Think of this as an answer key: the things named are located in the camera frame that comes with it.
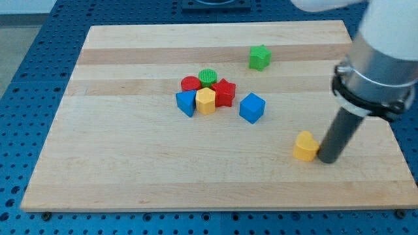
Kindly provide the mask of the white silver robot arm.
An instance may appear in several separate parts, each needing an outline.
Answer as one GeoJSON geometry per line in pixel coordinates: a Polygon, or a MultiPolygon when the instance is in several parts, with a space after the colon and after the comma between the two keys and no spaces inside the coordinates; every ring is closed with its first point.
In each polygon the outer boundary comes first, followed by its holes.
{"type": "Polygon", "coordinates": [[[417,2],[371,0],[357,34],[334,69],[332,91],[356,116],[396,119],[411,105],[417,83],[417,2]]]}

